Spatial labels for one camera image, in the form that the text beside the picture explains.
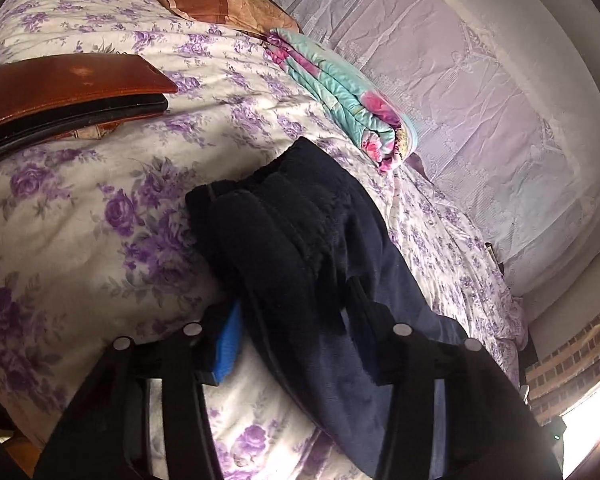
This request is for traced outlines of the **white lace headboard cover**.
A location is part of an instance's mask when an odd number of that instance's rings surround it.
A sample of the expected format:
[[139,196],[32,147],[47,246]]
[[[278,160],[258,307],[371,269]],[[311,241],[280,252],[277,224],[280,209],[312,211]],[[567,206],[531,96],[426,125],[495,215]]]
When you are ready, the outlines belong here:
[[540,0],[275,0],[412,118],[519,296],[600,252],[600,92]]

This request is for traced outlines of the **folded teal pink floral quilt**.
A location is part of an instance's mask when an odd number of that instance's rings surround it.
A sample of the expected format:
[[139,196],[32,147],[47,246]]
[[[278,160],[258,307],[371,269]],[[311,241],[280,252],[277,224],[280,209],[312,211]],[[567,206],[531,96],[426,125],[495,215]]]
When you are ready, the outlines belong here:
[[411,118],[336,52],[282,28],[270,32],[265,47],[380,172],[395,170],[415,151],[418,137]]

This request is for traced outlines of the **purple floral bedspread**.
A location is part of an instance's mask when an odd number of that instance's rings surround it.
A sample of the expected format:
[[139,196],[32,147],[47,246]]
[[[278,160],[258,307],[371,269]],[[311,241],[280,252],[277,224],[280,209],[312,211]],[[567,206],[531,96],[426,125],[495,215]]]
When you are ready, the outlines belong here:
[[[158,339],[220,299],[186,193],[250,174],[302,136],[370,194],[432,310],[517,378],[520,307],[468,215],[408,162],[410,113],[397,135],[344,130],[259,39],[156,0],[6,0],[0,66],[55,54],[137,54],[176,92],[162,117],[0,162],[0,402],[35,444],[114,337]],[[381,172],[393,138],[402,159]]]

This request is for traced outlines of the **navy blue sweatpants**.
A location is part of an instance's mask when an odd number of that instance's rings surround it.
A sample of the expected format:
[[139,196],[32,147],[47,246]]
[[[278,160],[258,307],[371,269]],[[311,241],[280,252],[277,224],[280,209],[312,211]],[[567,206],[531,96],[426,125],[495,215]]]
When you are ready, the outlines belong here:
[[431,339],[462,326],[430,309],[360,182],[306,139],[239,181],[197,186],[189,227],[263,361],[306,416],[372,474],[391,391],[366,373],[349,335],[347,284]]

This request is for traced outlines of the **brick pattern wall panel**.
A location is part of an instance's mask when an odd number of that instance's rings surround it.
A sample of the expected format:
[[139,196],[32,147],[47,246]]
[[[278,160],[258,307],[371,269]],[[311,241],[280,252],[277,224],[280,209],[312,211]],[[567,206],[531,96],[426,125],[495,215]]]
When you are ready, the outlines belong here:
[[600,382],[600,313],[576,336],[524,371],[540,425],[562,415]]

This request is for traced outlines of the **brown leather pillow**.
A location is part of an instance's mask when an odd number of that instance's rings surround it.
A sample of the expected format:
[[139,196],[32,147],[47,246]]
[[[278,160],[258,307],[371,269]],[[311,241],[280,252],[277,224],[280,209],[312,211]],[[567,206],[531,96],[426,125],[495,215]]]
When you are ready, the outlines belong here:
[[187,21],[224,25],[266,38],[273,29],[301,32],[298,23],[271,0],[157,0]]

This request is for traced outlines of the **brown leather wallet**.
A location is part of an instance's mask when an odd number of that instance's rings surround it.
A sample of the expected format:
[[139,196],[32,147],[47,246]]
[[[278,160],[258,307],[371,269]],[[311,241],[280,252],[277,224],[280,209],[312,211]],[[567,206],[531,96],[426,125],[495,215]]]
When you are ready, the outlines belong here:
[[0,159],[73,130],[161,115],[177,91],[135,54],[58,54],[5,64]]

